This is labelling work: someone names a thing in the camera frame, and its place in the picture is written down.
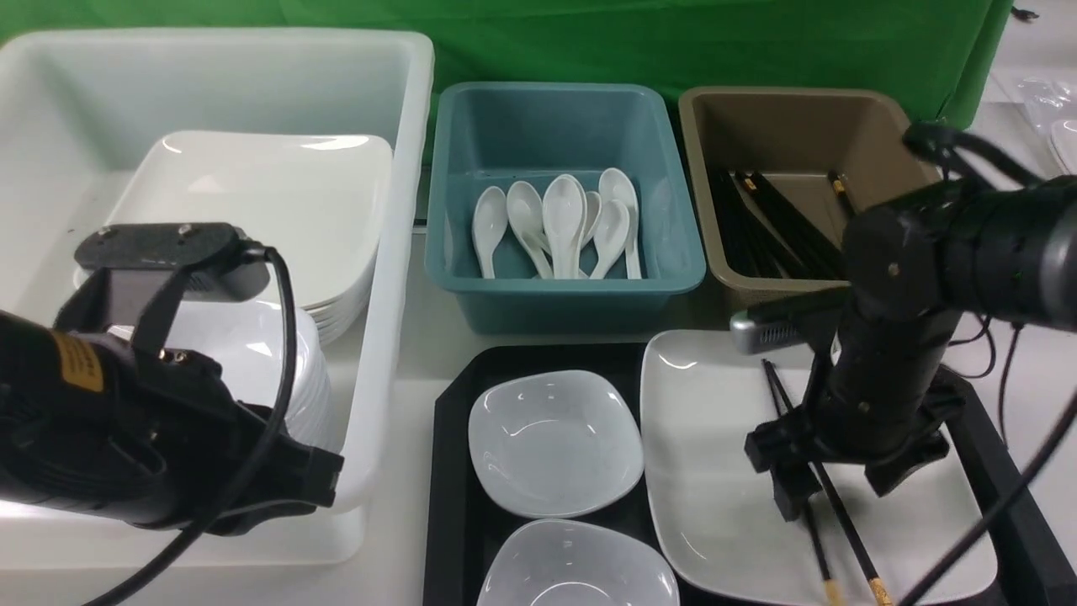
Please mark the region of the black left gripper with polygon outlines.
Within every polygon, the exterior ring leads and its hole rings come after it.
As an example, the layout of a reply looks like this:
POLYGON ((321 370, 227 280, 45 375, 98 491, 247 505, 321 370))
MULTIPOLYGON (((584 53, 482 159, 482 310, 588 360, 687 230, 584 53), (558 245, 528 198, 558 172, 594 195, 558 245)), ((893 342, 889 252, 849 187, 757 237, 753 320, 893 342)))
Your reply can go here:
POLYGON ((126 362, 127 427, 153 484, 128 524, 240 536, 333 505, 345 460, 290 437, 281 406, 232 398, 218 362, 170 349, 126 362))

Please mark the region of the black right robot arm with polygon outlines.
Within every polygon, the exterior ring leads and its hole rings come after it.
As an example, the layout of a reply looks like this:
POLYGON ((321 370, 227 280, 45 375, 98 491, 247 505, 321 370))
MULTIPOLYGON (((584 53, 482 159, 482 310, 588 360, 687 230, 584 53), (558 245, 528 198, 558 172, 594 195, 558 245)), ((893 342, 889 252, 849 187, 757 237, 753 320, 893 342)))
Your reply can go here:
POLYGON ((1074 177, 1012 191, 933 183, 861 212, 842 253, 847 286, 730 321, 744 354, 800 343, 814 354, 803 401, 744 442, 787 521, 822 491, 812 464, 861 465, 885 496, 947 456, 940 429, 963 406, 931 384, 962 315, 1074 330, 1074 177))

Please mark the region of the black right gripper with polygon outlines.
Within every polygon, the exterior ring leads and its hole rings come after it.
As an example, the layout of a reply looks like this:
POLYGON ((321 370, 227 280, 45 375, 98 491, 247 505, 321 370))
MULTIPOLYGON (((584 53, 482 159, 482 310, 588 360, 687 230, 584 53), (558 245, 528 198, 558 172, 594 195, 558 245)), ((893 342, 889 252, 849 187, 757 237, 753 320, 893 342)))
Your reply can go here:
POLYGON ((910 429, 901 434, 895 448, 881 454, 849 453, 826 443, 807 409, 805 405, 793 407, 791 413, 761 423, 749 432, 744 442, 754 471, 770 473, 777 509, 786 522, 800 520, 811 497, 823 491, 811 463, 861 465, 875 494, 884 497, 913 473, 946 459, 950 443, 942 427, 959 418, 964 399, 953 389, 931 387, 912 417, 910 429))

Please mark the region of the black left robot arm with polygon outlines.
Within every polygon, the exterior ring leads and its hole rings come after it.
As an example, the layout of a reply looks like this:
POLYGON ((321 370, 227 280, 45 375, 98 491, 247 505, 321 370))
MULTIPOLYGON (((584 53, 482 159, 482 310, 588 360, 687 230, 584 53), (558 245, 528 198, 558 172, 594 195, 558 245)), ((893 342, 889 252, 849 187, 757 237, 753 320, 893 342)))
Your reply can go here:
POLYGON ((54 332, 8 313, 3 501, 135 527, 244 534, 336 499, 345 460, 239 401, 196 350, 142 354, 107 333, 54 332))

